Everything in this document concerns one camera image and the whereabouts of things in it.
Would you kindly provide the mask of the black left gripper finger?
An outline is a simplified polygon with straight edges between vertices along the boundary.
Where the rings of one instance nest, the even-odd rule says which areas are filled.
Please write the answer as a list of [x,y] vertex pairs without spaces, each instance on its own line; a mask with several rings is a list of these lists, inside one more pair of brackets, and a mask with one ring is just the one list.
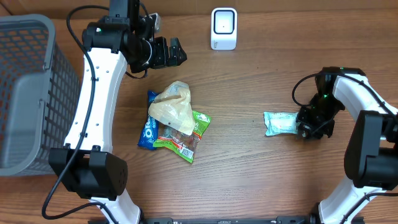
[[172,37],[170,39],[170,46],[169,46],[169,54],[170,55],[178,55],[183,52],[182,46],[180,41],[176,37]]
[[172,54],[170,53],[169,62],[167,64],[168,67],[177,67],[180,66],[187,60],[186,54]]

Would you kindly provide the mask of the teal tissue pack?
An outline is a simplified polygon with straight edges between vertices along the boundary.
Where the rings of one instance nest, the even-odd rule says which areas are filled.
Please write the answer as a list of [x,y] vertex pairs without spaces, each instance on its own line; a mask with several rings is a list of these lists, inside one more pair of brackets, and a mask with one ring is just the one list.
[[298,124],[296,122],[298,113],[271,113],[264,112],[264,124],[266,126],[266,136],[276,136],[278,134],[297,134]]

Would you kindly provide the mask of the beige paper-like bag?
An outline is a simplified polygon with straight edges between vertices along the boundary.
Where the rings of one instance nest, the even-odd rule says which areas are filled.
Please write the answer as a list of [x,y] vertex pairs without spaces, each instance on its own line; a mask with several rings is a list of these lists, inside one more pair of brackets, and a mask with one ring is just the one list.
[[191,92],[187,83],[175,81],[150,104],[149,115],[160,123],[191,135],[195,127]]

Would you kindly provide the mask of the blue Oreo cookie pack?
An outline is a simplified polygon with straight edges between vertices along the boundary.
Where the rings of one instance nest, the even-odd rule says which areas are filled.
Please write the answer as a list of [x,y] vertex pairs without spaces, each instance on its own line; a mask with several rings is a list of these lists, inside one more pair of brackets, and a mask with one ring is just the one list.
[[150,114],[147,114],[147,120],[142,128],[137,145],[151,151],[156,150],[156,147],[154,147],[153,144],[158,138],[158,133],[159,122]]

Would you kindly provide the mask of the green snack packet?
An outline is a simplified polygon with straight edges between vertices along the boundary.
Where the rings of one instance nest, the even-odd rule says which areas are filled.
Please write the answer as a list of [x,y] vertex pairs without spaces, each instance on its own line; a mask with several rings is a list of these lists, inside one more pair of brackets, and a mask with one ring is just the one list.
[[169,126],[164,126],[162,134],[155,140],[153,146],[170,149],[187,162],[192,163],[197,145],[212,120],[207,114],[198,111],[193,111],[193,118],[195,126],[191,135],[181,133]]

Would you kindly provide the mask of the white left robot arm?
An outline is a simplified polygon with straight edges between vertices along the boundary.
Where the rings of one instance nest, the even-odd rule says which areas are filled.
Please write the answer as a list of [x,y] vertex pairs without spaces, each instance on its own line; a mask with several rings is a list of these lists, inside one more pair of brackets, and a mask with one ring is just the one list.
[[112,153],[112,127],[123,76],[176,67],[187,59],[178,39],[156,37],[158,14],[139,1],[111,1],[108,15],[88,24],[76,43],[85,72],[72,126],[62,147],[50,150],[57,185],[101,210],[106,223],[144,223],[126,190],[126,161]]

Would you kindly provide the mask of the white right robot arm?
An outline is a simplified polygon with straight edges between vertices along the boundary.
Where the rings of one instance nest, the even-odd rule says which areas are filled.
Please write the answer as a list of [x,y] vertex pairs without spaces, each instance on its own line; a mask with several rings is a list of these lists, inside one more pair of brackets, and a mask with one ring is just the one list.
[[308,140],[331,137],[335,116],[344,110],[355,126],[345,150],[345,176],[300,221],[364,223],[358,213],[371,200],[397,196],[397,108],[382,99],[359,68],[324,67],[311,77],[317,93],[299,105],[298,135]]

